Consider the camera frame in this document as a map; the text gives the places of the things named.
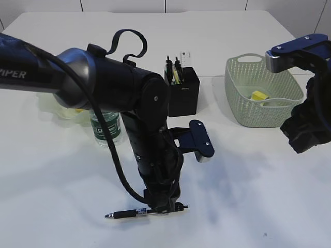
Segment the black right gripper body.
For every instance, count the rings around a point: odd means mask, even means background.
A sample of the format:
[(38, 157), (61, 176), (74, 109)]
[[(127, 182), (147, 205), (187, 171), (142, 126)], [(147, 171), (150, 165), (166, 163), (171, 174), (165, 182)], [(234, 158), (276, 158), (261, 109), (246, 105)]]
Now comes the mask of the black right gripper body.
[(314, 73), (306, 90), (304, 102), (280, 128), (296, 153), (330, 142), (330, 72)]

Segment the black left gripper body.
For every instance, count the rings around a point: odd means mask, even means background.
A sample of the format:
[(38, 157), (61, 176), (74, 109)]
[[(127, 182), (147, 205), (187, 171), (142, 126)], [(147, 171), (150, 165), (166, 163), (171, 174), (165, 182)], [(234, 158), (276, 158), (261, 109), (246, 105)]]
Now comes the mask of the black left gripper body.
[(180, 196), (183, 153), (174, 143), (164, 120), (152, 127), (130, 112), (121, 113), (145, 189), (143, 198), (152, 209), (173, 208)]

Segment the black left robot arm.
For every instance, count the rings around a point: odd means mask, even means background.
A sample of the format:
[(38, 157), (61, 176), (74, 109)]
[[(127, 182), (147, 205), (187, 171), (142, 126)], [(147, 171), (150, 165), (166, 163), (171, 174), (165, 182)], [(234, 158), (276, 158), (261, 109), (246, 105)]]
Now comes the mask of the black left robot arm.
[[(184, 154), (196, 151), (193, 140), (201, 124), (169, 128), (169, 86), (157, 73), (138, 68), (128, 57), (108, 58), (89, 44), (57, 56), (26, 41), (1, 34), (1, 88), (52, 94), (64, 107), (92, 110), (101, 124), (118, 177), (126, 191), (151, 213), (180, 212), (179, 178)], [(128, 183), (104, 112), (120, 113), (145, 184), (139, 195)]]

